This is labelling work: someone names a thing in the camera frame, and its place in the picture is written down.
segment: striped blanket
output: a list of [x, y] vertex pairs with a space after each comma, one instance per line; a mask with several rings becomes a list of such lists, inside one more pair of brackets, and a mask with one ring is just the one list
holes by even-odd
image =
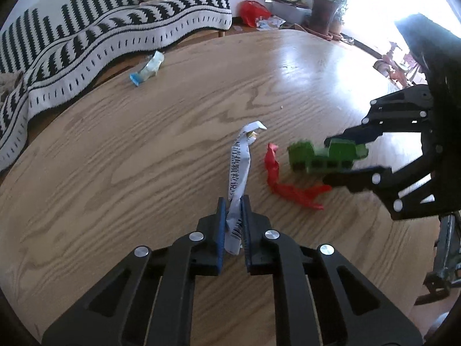
[[0, 109], [0, 171], [25, 147], [33, 116], [78, 96], [117, 57], [231, 25], [228, 0], [140, 2], [42, 0], [3, 32], [0, 70], [24, 78]]

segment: potted plant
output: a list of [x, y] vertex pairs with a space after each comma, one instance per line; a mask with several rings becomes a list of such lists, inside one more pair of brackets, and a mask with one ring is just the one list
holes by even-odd
[[347, 0], [313, 0], [309, 28], [324, 36], [328, 31], [340, 34], [346, 10]]

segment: plant pot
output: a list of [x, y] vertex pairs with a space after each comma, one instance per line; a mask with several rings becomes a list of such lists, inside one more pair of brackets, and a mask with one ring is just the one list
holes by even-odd
[[339, 36], [341, 34], [342, 29], [343, 23], [340, 20], [333, 19], [333, 21], [330, 23], [330, 32], [334, 35]]
[[323, 36], [328, 36], [330, 24], [339, 5], [329, 0], [313, 0], [309, 28]]

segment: green toy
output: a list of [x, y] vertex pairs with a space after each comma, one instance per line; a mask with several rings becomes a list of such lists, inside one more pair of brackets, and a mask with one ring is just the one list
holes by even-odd
[[340, 172], [352, 169], [355, 160], [368, 156], [365, 144], [355, 144], [345, 139], [331, 139], [330, 146], [315, 148], [309, 141], [300, 141], [288, 147], [290, 166], [293, 171]]

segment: table surface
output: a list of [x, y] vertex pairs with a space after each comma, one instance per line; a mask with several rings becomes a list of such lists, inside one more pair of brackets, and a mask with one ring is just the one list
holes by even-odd
[[[436, 218], [392, 222], [377, 197], [334, 189], [324, 211], [270, 192], [268, 142], [286, 147], [360, 123], [394, 86], [357, 52], [283, 30], [213, 39], [165, 55], [140, 87], [128, 73], [79, 100], [25, 150], [0, 192], [0, 286], [36, 338], [134, 247], [158, 249], [195, 230], [226, 196], [231, 144], [246, 123], [267, 127], [251, 146], [252, 209], [299, 244], [335, 246], [404, 313], [431, 268]], [[358, 166], [397, 169], [421, 154], [417, 134], [370, 145]], [[198, 277], [192, 345], [275, 345], [270, 276], [250, 277], [242, 254], [220, 277]]]

